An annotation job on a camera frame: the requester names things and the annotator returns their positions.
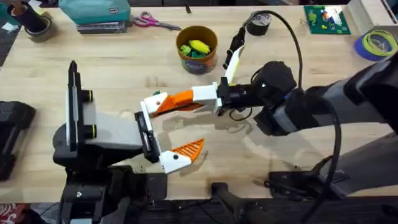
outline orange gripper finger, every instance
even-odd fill
[[[154,116],[158,116],[165,111],[172,111],[174,108],[178,107],[183,107],[177,109],[179,111],[191,111],[201,106],[202,105],[199,103],[193,103],[193,90],[187,90],[181,93],[177,93],[176,95],[167,96],[154,113]]]
[[[172,152],[178,153],[183,156],[188,156],[191,159],[191,162],[195,161],[199,156],[201,149],[205,143],[205,139],[199,139],[184,146],[177,147],[172,149]]]

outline black cable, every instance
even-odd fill
[[[58,207],[58,214],[57,214],[57,220],[56,220],[56,224],[62,224],[62,219],[61,219],[61,215],[62,215],[62,208],[63,208],[63,202],[65,200],[63,199],[63,196],[61,196],[61,201],[60,201],[60,206]]]
[[[215,219],[213,216],[211,216],[201,205],[198,205],[201,211],[203,211],[204,214],[206,214],[210,219],[212,219],[215,223],[217,224],[222,224],[220,221]]]
[[[333,105],[329,103],[329,101],[319,97],[320,102],[322,102],[326,108],[328,109],[331,118],[333,120],[333,125],[335,127],[335,146],[333,149],[333,155],[331,157],[331,162],[330,162],[330,167],[328,171],[328,175],[326,177],[326,181],[323,184],[322,191],[315,200],[314,204],[311,206],[310,210],[303,215],[301,218],[301,222],[305,223],[308,221],[311,216],[318,210],[320,205],[323,203],[325,200],[326,194],[329,192],[330,189],[330,184],[333,180],[333,176],[335,174],[336,168],[337,168],[337,163],[340,155],[340,149],[341,149],[341,124],[340,124],[340,119],[337,115],[336,110],[334,109]]]
[[[221,205],[223,206],[223,208],[224,208],[224,210],[225,210],[225,213],[226,213],[226,215],[227,215],[228,218],[229,218],[229,221],[230,221],[232,224],[236,224],[235,219],[234,219],[233,215],[231,214],[231,212],[228,210],[228,207],[226,206],[225,202],[224,202],[221,198],[219,198],[219,197],[218,197],[218,200],[220,201]]]
[[[191,203],[189,205],[183,206],[183,207],[177,207],[177,208],[172,208],[172,209],[145,209],[146,212],[180,212],[182,210],[188,209],[190,207],[198,206],[198,205],[204,205],[208,202],[210,202],[211,199],[205,200],[205,201],[196,201],[194,203]]]
[[[50,210],[54,205],[58,204],[59,202],[55,202],[52,205],[50,205],[48,208],[46,208],[42,213],[40,213],[40,216],[42,216],[46,211]]]
[[[271,14],[271,15],[273,15],[273,16],[276,16],[280,21],[282,21],[283,24],[285,24],[286,28],[289,30],[290,34],[292,35],[294,44],[295,44],[296,49],[297,49],[297,54],[298,54],[298,65],[299,65],[299,68],[298,68],[298,88],[299,88],[300,90],[302,90],[302,80],[303,80],[303,58],[302,58],[302,55],[301,55],[301,50],[300,50],[299,42],[298,42],[298,40],[297,40],[296,35],[294,34],[293,29],[292,29],[291,26],[289,25],[289,23],[288,23],[281,15],[279,15],[278,13],[276,13],[276,12],[274,12],[274,11],[270,11],[270,10],[261,10],[261,11],[256,11],[256,12],[252,13],[252,14],[250,15],[250,17],[244,22],[244,24],[243,24],[242,27],[246,27],[246,26],[249,24],[249,22],[250,22],[254,17],[256,17],[257,15],[263,14],[263,13],[268,13],[268,14]]]
[[[235,111],[236,111],[236,109],[232,109],[231,111],[229,111],[229,117],[230,117],[232,120],[234,120],[234,121],[243,121],[243,120],[245,120],[245,119],[248,119],[248,118],[251,116],[251,114],[253,113],[253,108],[250,108],[250,112],[249,112],[249,114],[248,114],[247,116],[245,116],[245,117],[243,117],[243,118],[238,118],[238,119],[235,119],[235,118],[232,117],[232,114],[233,114]]]
[[[254,77],[260,72],[260,70],[261,70],[261,68],[259,68],[256,72],[254,72],[254,74],[253,74],[253,75],[251,76],[251,78],[250,78],[250,83],[253,82]],[[232,110],[229,112],[229,117],[230,117],[232,120],[234,120],[234,121],[243,121],[243,120],[245,120],[245,119],[248,119],[248,118],[253,114],[253,108],[250,108],[250,112],[249,112],[249,114],[248,114],[247,116],[245,116],[245,117],[243,117],[243,118],[235,119],[235,118],[232,117],[232,114],[233,114],[235,111],[236,111],[236,109],[232,109]]]

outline white label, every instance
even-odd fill
[[[109,8],[109,12],[111,14],[117,14],[119,13],[119,8],[118,7]]]

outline power cord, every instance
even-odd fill
[[[261,11],[256,11],[256,12],[252,13],[252,14],[249,16],[249,18],[244,22],[244,24],[242,25],[242,28],[245,28],[245,27],[249,24],[249,22],[250,22],[254,17],[256,17],[256,16],[258,16],[258,15],[260,15],[260,14],[263,14],[263,13],[268,13],[268,14],[271,14],[271,15],[273,15],[273,16],[276,16],[280,21],[282,21],[283,24],[285,24],[286,28],[289,30],[289,32],[290,32],[290,34],[291,34],[291,36],[292,36],[292,38],[293,38],[294,44],[295,44],[295,46],[296,46],[296,50],[297,50],[298,65],[299,65],[299,68],[298,68],[298,88],[299,88],[300,90],[302,90],[302,80],[303,80],[303,57],[302,57],[302,55],[301,55],[301,49],[300,49],[299,42],[298,42],[297,37],[296,37],[296,35],[294,34],[294,31],[293,31],[293,29],[291,28],[290,24],[289,24],[281,15],[279,15],[278,13],[276,13],[276,12],[274,12],[274,11],[270,11],[270,10],[261,10]]]
[[[46,213],[48,210],[50,210],[52,207],[54,207],[56,204],[58,204],[59,202],[55,202],[52,205],[50,205],[48,208],[46,208],[42,213],[40,213],[40,216],[42,216],[44,213]]]
[[[201,211],[203,211],[204,214],[206,214],[210,219],[212,219],[215,223],[217,224],[223,224],[220,221],[218,221],[217,219],[215,219],[213,216],[211,216],[201,205],[198,205],[198,207],[200,208]]]
[[[251,76],[251,78],[250,78],[250,84],[253,82],[254,77],[260,72],[260,70],[261,70],[261,68],[259,68],[256,72],[254,72],[254,74]],[[244,121],[245,119],[248,119],[248,118],[253,114],[253,108],[250,108],[249,114],[246,115],[245,117],[243,117],[243,118],[234,118],[234,117],[232,116],[232,114],[233,114],[235,111],[236,111],[236,109],[233,109],[233,110],[229,111],[229,117],[230,117],[232,120],[234,120],[234,121]]]
[[[337,163],[341,149],[341,124],[337,112],[329,101],[323,99],[322,97],[319,97],[319,100],[326,106],[333,120],[333,125],[335,127],[335,146],[333,148],[333,155],[331,157],[328,175],[326,177],[325,183],[323,184],[322,191],[315,200],[314,204],[311,206],[310,210],[306,214],[304,214],[304,216],[301,218],[302,223],[307,222],[325,200],[326,194],[330,189],[330,184],[333,180],[333,176],[337,168]]]
[[[283,24],[286,26],[286,28],[289,30],[289,32],[290,32],[290,34],[291,34],[291,36],[292,36],[292,38],[293,38],[294,44],[295,44],[295,46],[296,46],[296,50],[297,50],[297,55],[298,55],[298,88],[299,88],[299,90],[302,90],[302,82],[303,82],[303,57],[302,57],[302,54],[301,54],[300,45],[299,45],[299,42],[298,42],[298,40],[297,40],[297,37],[296,37],[296,35],[294,34],[294,31],[293,31],[293,29],[291,28],[290,24],[289,24],[281,15],[279,15],[278,13],[276,13],[276,12],[274,12],[274,11],[270,11],[270,10],[256,11],[256,12],[252,13],[252,14],[249,16],[249,18],[244,22],[244,24],[242,25],[242,27],[241,27],[239,30],[242,30],[242,29],[243,29],[243,31],[244,31],[245,27],[249,24],[249,22],[250,22],[254,17],[256,17],[256,16],[258,16],[258,15],[260,15],[260,14],[263,14],[263,13],[268,13],[268,14],[271,14],[271,15],[273,15],[273,16],[276,16],[280,21],[282,21],[282,23],[283,23]],[[252,77],[251,77],[251,79],[250,79],[250,83],[253,82],[254,77],[255,77],[259,72],[260,72],[260,69],[257,70],[257,71],[252,75]],[[252,115],[253,109],[250,108],[249,114],[248,114],[247,116],[245,116],[245,117],[243,117],[243,118],[239,118],[239,119],[233,118],[232,114],[233,114],[235,111],[236,111],[236,109],[231,110],[231,111],[229,112],[229,117],[230,117],[232,120],[234,120],[234,121],[243,121],[243,120],[249,118],[249,117]]]

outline blue tape roll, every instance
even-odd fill
[[[356,40],[356,42],[354,44],[354,48],[355,48],[356,53],[358,53],[359,56],[361,56],[362,58],[365,58],[365,59],[373,61],[373,62],[378,62],[380,60],[383,60],[385,57],[387,57],[387,56],[375,55],[375,54],[369,52],[368,50],[366,50],[364,45],[363,45],[363,41],[364,41],[363,39],[364,39],[365,35],[363,35],[361,38]],[[378,41],[380,43],[383,43],[385,48],[386,48],[385,50],[387,50],[387,51],[391,51],[392,50],[391,44],[384,37],[381,37],[380,35],[372,35],[371,39],[372,40],[376,40],[376,41]]]

